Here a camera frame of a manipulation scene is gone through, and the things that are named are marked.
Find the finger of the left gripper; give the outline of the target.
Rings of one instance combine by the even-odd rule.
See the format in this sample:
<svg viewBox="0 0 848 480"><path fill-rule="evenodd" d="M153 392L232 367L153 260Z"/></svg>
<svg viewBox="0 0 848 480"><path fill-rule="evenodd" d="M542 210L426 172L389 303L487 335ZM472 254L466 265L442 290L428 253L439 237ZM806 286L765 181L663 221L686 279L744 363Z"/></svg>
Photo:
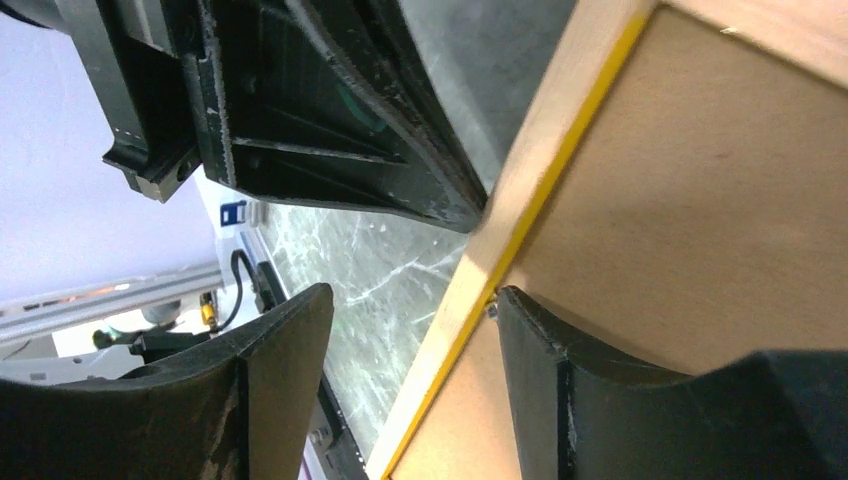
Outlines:
<svg viewBox="0 0 848 480"><path fill-rule="evenodd" d="M169 177L459 233L487 193L397 1L166 1Z"/></svg>

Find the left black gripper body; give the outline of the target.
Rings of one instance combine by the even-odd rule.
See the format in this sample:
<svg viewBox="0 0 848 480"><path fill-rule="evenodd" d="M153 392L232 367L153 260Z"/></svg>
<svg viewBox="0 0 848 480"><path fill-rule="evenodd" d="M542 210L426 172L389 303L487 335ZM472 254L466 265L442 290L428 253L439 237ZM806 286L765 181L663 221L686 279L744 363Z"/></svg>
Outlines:
<svg viewBox="0 0 848 480"><path fill-rule="evenodd" d="M3 14L67 35L114 137L103 160L168 201L199 165L182 61L188 2L4 1Z"/></svg>

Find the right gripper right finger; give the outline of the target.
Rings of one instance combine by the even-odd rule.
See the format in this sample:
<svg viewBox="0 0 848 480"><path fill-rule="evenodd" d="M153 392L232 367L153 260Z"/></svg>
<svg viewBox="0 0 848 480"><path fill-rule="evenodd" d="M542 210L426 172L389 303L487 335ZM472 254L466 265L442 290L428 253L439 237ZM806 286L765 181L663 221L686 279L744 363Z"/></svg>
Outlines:
<svg viewBox="0 0 848 480"><path fill-rule="evenodd" d="M497 325L526 479L843 479L847 355L766 350L690 376L515 286Z"/></svg>

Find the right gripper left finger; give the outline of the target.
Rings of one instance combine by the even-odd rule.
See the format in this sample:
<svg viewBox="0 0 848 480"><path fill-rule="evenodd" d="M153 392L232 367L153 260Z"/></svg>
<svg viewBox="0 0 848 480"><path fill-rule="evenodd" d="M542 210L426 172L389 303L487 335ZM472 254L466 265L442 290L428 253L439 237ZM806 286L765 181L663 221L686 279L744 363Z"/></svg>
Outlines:
<svg viewBox="0 0 848 480"><path fill-rule="evenodd" d="M1 384L5 479L294 479L334 315L314 284L115 380Z"/></svg>

